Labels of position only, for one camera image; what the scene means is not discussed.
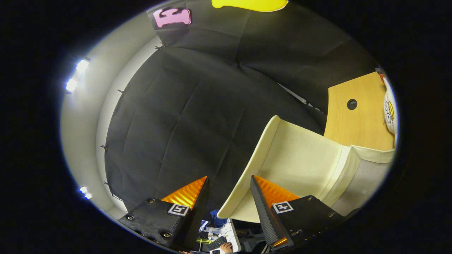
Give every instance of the table grommet hole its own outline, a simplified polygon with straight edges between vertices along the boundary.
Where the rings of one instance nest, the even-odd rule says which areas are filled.
[[[347,102],[347,108],[350,110],[354,110],[358,106],[358,102],[355,99],[350,99]]]

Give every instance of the black fabric backdrop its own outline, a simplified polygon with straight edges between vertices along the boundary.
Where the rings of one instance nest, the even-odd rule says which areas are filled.
[[[372,200],[342,228],[293,253],[447,253],[450,118],[445,116],[451,104],[444,64],[449,61],[441,60],[450,48],[449,5],[302,4],[352,33],[381,62],[399,96],[403,127],[392,170]],[[9,190],[4,203],[10,211],[3,217],[5,252],[170,253],[130,234],[80,198],[59,128],[61,103],[68,96],[65,82],[79,60],[69,61],[62,49],[80,43],[83,47],[71,52],[83,57],[111,29],[151,5],[149,0],[113,5],[50,0],[30,8],[29,1],[6,2],[4,42],[14,56],[6,68],[17,75],[4,97],[8,156],[2,186]],[[420,103],[426,100],[435,102],[434,110]]]
[[[278,115],[323,134],[328,87],[374,71],[347,34],[295,4],[260,13],[209,0],[149,10],[190,9],[192,23],[153,25],[163,43],[125,89],[108,129],[105,168],[128,210],[207,175],[206,216],[241,176],[262,131]]]

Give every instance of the wooden table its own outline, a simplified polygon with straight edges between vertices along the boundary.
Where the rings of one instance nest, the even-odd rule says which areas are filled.
[[[344,146],[393,149],[394,136],[384,123],[385,93],[376,72],[330,87],[324,136]],[[347,107],[350,99],[357,101],[354,110]]]

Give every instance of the blue object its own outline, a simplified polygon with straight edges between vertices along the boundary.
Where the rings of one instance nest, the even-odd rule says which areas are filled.
[[[213,210],[212,212],[210,212],[210,215],[212,215],[213,224],[215,224],[215,227],[221,227],[225,223],[227,223],[227,219],[220,219],[217,217],[218,211],[219,211],[219,209],[216,209],[216,210]]]

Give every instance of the yellow-green object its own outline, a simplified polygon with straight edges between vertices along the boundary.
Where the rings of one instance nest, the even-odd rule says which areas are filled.
[[[255,11],[270,12],[284,8],[288,0],[212,0],[212,6],[232,6]]]
[[[197,242],[197,243],[202,243],[202,244],[207,244],[207,245],[209,245],[209,244],[211,244],[213,241],[212,241],[212,240],[207,240],[207,239],[197,238],[197,239],[196,239],[196,242]]]

